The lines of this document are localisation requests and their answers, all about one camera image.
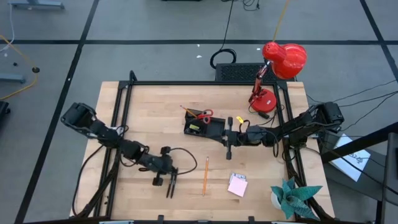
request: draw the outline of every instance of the wooden table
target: wooden table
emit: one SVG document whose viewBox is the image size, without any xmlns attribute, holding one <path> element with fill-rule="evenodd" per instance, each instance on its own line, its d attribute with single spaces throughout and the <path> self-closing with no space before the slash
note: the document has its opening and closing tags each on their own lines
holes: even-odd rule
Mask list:
<svg viewBox="0 0 398 224">
<path fill-rule="evenodd" d="M 103 82 L 96 105 L 98 119 L 107 125 L 111 122 L 117 87 L 118 82 Z M 288 83 L 288 88 L 292 112 L 296 117 L 308 108 L 304 86 L 301 82 L 292 82 Z M 260 145 L 233 147 L 232 160 L 227 161 L 226 148 L 220 143 L 183 134 L 185 111 L 180 105 L 196 110 L 211 108 L 217 118 L 232 116 L 234 130 L 238 130 L 239 126 L 235 119 L 237 116 L 249 119 L 251 124 L 263 123 L 264 118 L 248 112 L 251 89 L 252 86 L 133 86 L 127 119 L 130 128 L 125 138 L 150 146 L 150 153 L 156 155 L 160 154 L 162 146 L 183 147 L 196 157 L 198 167 L 193 172 L 178 177 L 174 197 L 170 199 L 166 198 L 169 175 L 164 176 L 163 186 L 155 187 L 152 186 L 155 173 L 139 172 L 138 166 L 120 166 L 111 218 L 156 220 L 158 215 L 164 215 L 165 220 L 238 221 L 254 216 L 256 221 L 285 220 L 283 212 L 275 209 L 270 200 L 270 186 L 281 185 L 282 178 L 287 179 L 285 164 L 280 157 L 283 149 L 281 143 L 277 159 L 272 155 L 272 148 Z M 123 104 L 119 111 L 120 121 Z M 275 119 L 273 127 L 278 125 L 278 119 Z M 97 141 L 88 141 L 85 158 L 98 146 Z M 309 139 L 307 146 L 318 150 L 316 140 Z M 83 171 L 76 198 L 78 211 L 82 210 L 98 188 L 104 152 L 102 150 L 92 158 Z M 307 184 L 323 186 L 315 199 L 334 217 L 320 156 L 310 150 L 302 149 L 301 152 Z M 174 166 L 180 172 L 189 170 L 194 165 L 192 158 L 183 151 L 174 151 L 171 156 Z M 210 158 L 207 190 L 206 195 L 202 196 L 207 156 Z M 248 187 L 244 197 L 226 190 L 232 172 L 247 177 Z M 105 214 L 105 207 L 101 207 L 102 215 Z"/>
</svg>

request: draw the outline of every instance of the pink sticky note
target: pink sticky note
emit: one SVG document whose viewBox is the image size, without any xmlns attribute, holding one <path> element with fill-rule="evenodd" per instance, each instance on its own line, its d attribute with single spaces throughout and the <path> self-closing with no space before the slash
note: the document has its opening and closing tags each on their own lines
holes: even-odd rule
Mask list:
<svg viewBox="0 0 398 224">
<path fill-rule="evenodd" d="M 231 183 L 229 184 L 228 191 L 243 197 L 244 191 L 246 190 L 247 186 L 248 183 L 245 180 L 234 176 L 232 177 Z"/>
</svg>

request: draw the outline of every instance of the red desk lamp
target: red desk lamp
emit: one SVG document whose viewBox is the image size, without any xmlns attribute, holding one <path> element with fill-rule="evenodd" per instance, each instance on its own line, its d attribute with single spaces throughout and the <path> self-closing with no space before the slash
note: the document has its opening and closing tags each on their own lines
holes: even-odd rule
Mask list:
<svg viewBox="0 0 398 224">
<path fill-rule="evenodd" d="M 278 78 L 293 78 L 303 69 L 307 61 L 307 53 L 298 44 L 279 45 L 269 42 L 262 48 L 262 55 L 268 62 L 257 72 L 249 102 L 255 111 L 269 113 L 276 107 L 276 97 L 273 92 L 261 88 L 262 77 L 266 74 L 268 67 L 272 67 L 272 71 Z"/>
</svg>

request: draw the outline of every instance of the yellow pencil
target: yellow pencil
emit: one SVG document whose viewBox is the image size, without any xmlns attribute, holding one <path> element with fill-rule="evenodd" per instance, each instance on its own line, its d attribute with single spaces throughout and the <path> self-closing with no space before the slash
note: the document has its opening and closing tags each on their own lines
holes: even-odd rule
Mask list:
<svg viewBox="0 0 398 224">
<path fill-rule="evenodd" d="M 194 113 L 192 113 L 190 110 L 186 109 L 185 107 L 183 107 L 182 105 L 180 105 L 182 109 L 186 110 L 188 113 L 190 113 L 192 116 L 194 116 L 195 118 L 197 118 L 198 116 Z"/>
<path fill-rule="evenodd" d="M 203 196 L 205 196 L 205 193 L 206 193 L 207 170 L 208 169 L 209 169 L 209 157 L 206 158 L 205 181 L 203 182 L 203 192 L 202 192 Z"/>
</svg>

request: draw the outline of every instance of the scissors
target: scissors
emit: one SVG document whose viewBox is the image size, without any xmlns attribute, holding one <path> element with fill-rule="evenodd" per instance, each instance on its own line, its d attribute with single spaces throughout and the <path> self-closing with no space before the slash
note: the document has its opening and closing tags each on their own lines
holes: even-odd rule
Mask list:
<svg viewBox="0 0 398 224">
<path fill-rule="evenodd" d="M 214 114 L 213 110 L 207 109 L 197 116 L 197 119 L 203 119 L 205 124 L 210 124 L 210 118 Z"/>
</svg>

